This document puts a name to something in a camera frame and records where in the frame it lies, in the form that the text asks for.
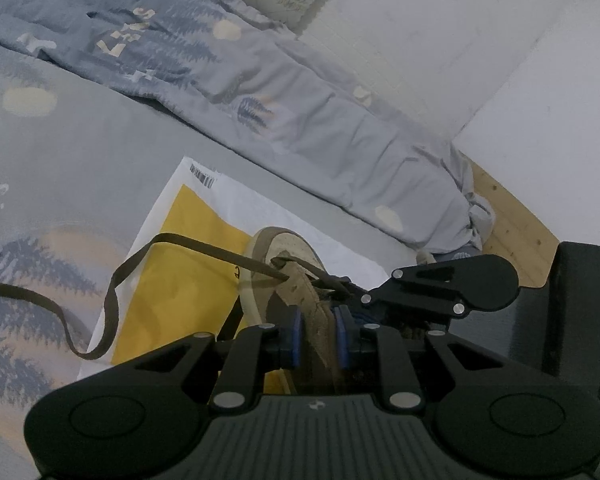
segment folded blanket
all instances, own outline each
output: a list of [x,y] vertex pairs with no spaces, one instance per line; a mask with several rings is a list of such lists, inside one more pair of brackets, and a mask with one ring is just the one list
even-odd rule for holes
[[0,44],[155,99],[415,248],[480,249],[490,233],[449,142],[240,0],[0,0]]

